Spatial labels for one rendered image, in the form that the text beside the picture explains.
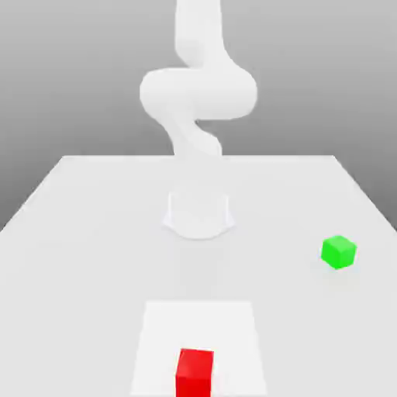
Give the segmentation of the small green cube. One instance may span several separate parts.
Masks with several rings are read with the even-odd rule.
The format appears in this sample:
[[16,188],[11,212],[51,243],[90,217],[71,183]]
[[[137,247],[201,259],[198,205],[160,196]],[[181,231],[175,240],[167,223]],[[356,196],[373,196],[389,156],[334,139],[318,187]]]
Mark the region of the small green cube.
[[337,235],[323,241],[321,259],[334,269],[347,268],[354,263],[357,245]]

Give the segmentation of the small red cube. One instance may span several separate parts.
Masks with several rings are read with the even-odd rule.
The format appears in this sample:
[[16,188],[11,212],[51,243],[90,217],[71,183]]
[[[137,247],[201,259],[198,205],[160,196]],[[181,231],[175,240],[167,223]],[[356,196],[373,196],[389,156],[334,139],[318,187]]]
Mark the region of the small red cube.
[[175,397],[211,397],[214,352],[181,348],[175,373]]

